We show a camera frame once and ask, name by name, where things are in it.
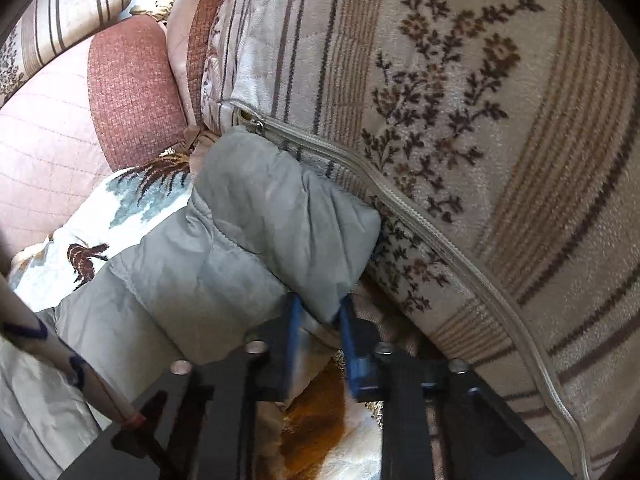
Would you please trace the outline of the pink quilted bolster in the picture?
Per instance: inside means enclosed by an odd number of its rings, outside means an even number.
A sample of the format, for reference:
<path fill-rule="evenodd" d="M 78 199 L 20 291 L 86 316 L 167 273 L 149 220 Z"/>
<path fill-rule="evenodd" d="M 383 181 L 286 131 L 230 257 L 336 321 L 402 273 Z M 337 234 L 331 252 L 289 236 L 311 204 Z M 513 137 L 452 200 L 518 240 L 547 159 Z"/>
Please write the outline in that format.
<path fill-rule="evenodd" d="M 1 249 L 64 224 L 100 181 L 176 144 L 186 128 L 164 30 L 135 16 L 76 44 L 1 109 Z"/>

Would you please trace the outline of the pink corner pillow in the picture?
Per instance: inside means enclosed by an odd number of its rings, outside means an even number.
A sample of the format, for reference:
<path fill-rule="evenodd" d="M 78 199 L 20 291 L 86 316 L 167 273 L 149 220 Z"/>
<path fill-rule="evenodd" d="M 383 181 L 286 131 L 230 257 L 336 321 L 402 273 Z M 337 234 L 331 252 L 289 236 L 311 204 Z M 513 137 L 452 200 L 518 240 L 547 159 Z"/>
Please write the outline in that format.
<path fill-rule="evenodd" d="M 221 0 L 176 0 L 167 22 L 167 53 L 186 121 L 199 125 L 210 28 Z"/>

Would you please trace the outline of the striped floral side cushion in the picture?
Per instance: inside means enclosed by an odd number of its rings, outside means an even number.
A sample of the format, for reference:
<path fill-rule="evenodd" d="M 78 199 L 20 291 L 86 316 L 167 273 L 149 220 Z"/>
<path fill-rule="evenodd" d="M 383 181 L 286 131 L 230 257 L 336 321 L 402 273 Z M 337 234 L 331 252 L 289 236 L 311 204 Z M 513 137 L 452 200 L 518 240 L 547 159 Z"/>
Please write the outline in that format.
<path fill-rule="evenodd" d="M 220 0 L 201 113 L 375 207 L 375 283 L 605 474 L 639 417 L 639 62 L 599 0 Z"/>

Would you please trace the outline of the striped floral back cushion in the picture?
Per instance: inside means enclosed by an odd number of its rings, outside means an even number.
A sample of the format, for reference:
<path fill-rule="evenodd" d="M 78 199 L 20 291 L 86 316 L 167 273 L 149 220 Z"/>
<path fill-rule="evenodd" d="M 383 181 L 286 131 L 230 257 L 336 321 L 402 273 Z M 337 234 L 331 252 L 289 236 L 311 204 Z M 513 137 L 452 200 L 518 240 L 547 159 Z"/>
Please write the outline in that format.
<path fill-rule="evenodd" d="M 131 0 L 32 0 L 1 43 L 1 101 L 79 41 L 116 21 Z"/>

